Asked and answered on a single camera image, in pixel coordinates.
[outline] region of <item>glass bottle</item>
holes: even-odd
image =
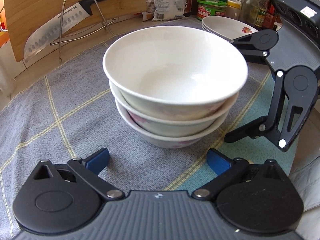
[[[271,1],[268,1],[267,12],[264,18],[262,29],[273,29],[277,18],[277,11],[272,5]]]
[[[269,0],[259,0],[260,9],[259,9],[256,24],[255,24],[255,28],[257,30],[261,30],[261,28],[262,28],[264,18],[266,16],[268,2],[269,2]]]
[[[239,21],[254,27],[259,8],[260,5],[258,0],[243,0],[239,14]]]

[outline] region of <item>bowl rim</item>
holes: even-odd
[[[115,81],[112,76],[109,74],[108,70],[107,70],[107,67],[106,67],[106,57],[107,57],[107,54],[108,54],[108,51],[113,47],[115,46],[115,44],[117,43],[117,41],[120,41],[121,39],[124,39],[125,37],[129,36],[129,35],[132,35],[133,33],[137,33],[137,32],[143,32],[144,30],[146,29],[154,29],[154,28],[185,28],[185,29],[192,29],[192,31],[195,31],[195,32],[199,32],[201,34],[204,34],[206,33],[205,35],[214,35],[215,39],[218,39],[220,42],[222,43],[226,43],[227,46],[230,46],[230,48],[234,48],[235,51],[237,51],[239,53],[239,56],[241,59],[243,59],[243,62],[245,63],[246,65],[246,75],[245,75],[245,78],[244,80],[242,81],[241,85],[239,85],[239,87],[237,88],[237,90],[233,91],[232,93],[228,93],[228,94],[225,94],[224,96],[222,97],[219,97],[219,98],[215,98],[215,99],[210,99],[210,100],[203,100],[203,101],[198,101],[198,102],[174,102],[174,101],[171,101],[171,100],[166,100],[166,99],[161,99],[161,98],[155,98],[155,97],[150,97],[150,96],[145,96],[145,95],[142,95],[140,93],[137,93],[135,91],[132,91],[124,86],[122,86],[121,84],[119,84],[117,81]],[[201,105],[207,105],[207,104],[214,104],[214,103],[218,103],[220,101],[223,101],[223,100],[226,100],[227,98],[231,97],[232,95],[234,95],[235,93],[239,92],[241,90],[241,88],[243,88],[243,86],[245,85],[247,79],[248,79],[248,75],[249,75],[249,70],[248,70],[248,65],[247,65],[247,62],[246,60],[244,59],[243,55],[239,52],[238,49],[236,49],[229,41],[225,40],[224,38],[218,36],[218,35],[215,35],[214,33],[210,33],[210,32],[204,32],[203,30],[201,29],[196,29],[196,28],[191,28],[191,27],[185,27],[185,26],[175,26],[175,25],[162,25],[162,26],[153,26],[153,27],[148,27],[148,28],[143,28],[143,29],[140,29],[140,30],[136,30],[136,31],[133,31],[133,32],[130,32],[130,33],[127,33],[126,35],[120,37],[119,39],[117,39],[114,43],[112,43],[109,48],[107,48],[106,52],[104,53],[103,55],[103,59],[102,59],[102,67],[103,67],[103,71],[105,73],[105,75],[108,77],[109,80],[112,81],[113,84],[115,84],[117,87],[119,87],[120,89],[122,89],[124,92],[127,92],[128,94],[132,95],[132,96],[135,96],[137,98],[141,98],[141,99],[144,99],[146,101],[151,101],[151,102],[155,102],[155,103],[159,103],[159,104],[164,104],[164,105],[170,105],[170,106],[201,106]]]
[[[197,120],[190,120],[190,121],[170,121],[170,120],[164,120],[164,119],[159,119],[156,117],[149,116],[147,114],[143,114],[139,112],[138,110],[134,109],[130,104],[125,100],[124,96],[121,94],[120,89],[109,80],[109,86],[112,95],[115,97],[115,99],[120,103],[127,111],[132,112],[133,114],[145,118],[149,121],[156,122],[156,123],[161,123],[161,124],[168,124],[168,125],[178,125],[178,126],[189,126],[189,125],[194,125],[194,124],[200,124],[204,122],[211,121],[213,119],[218,118],[219,116],[223,115],[226,111],[230,110],[230,108],[235,104],[239,97],[239,92],[234,94],[232,97],[228,98],[222,106],[219,107],[218,111],[216,111],[214,114],[197,119]]]
[[[212,133],[213,131],[217,130],[217,128],[220,127],[220,125],[222,125],[222,123],[225,121],[225,119],[227,118],[227,116],[229,114],[229,111],[226,111],[223,115],[219,116],[207,129],[201,131],[200,133],[196,133],[194,135],[185,136],[185,137],[165,137],[165,136],[150,133],[150,132],[144,130],[143,128],[141,128],[140,126],[138,126],[134,122],[134,120],[130,117],[128,111],[123,106],[121,106],[121,104],[116,99],[115,99],[115,102],[116,102],[116,107],[118,109],[118,112],[121,115],[122,119],[131,128],[133,128],[138,133],[141,133],[147,137],[157,139],[159,141],[167,141],[167,142],[191,141],[191,140],[202,138],[202,137]]]
[[[230,22],[240,22],[240,21],[235,20],[235,19],[232,19],[232,18],[212,15],[212,16],[204,17],[204,18],[202,19],[202,25],[204,25],[204,27],[205,27],[206,29],[208,29],[208,30],[210,30],[210,31],[214,31],[212,28],[210,28],[210,27],[206,24],[206,22],[209,21],[209,19],[218,19],[218,20],[221,21],[220,18],[223,18],[223,20],[228,19],[228,20],[226,20],[226,21],[230,21]],[[255,32],[258,31],[257,29],[255,29],[254,27],[251,27],[250,25],[248,25],[248,24],[246,24],[246,23],[243,23],[243,22],[240,22],[240,23],[241,23],[244,27],[247,27],[247,28],[250,28],[250,29],[252,29],[252,30],[255,30]]]

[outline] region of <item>ribbed gray surface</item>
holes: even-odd
[[[35,236],[22,232],[16,240],[248,240],[250,236],[225,223],[210,202],[185,191],[132,191],[128,198],[108,202],[98,217],[77,232]],[[270,240],[301,240],[296,233]]]
[[[278,31],[279,41],[270,50],[268,62],[274,70],[287,71],[298,65],[313,70],[320,66],[320,50],[291,23],[281,18],[283,27]]]

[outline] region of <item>condiment bottle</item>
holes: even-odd
[[[231,0],[227,2],[227,11],[225,13],[225,17],[237,20],[240,13],[241,3],[237,3]]]
[[[239,14],[239,21],[254,27],[259,8],[260,4],[258,0],[243,0]]]
[[[276,18],[277,18],[276,9],[272,5],[271,1],[269,0],[268,9],[266,12],[266,17],[264,18],[262,29],[273,29]]]
[[[259,0],[260,9],[259,9],[259,13],[258,13],[256,24],[255,24],[255,28],[257,30],[261,30],[262,29],[262,25],[263,25],[263,22],[264,22],[266,11],[267,11],[268,2],[269,2],[269,0]]]

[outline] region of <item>stacked bowls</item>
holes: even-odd
[[[103,57],[117,109],[146,141],[181,148],[226,119],[248,67],[224,39],[182,26],[157,26],[115,41]]]
[[[243,22],[221,16],[208,16],[203,18],[202,29],[206,32],[216,34],[227,41],[258,31]]]

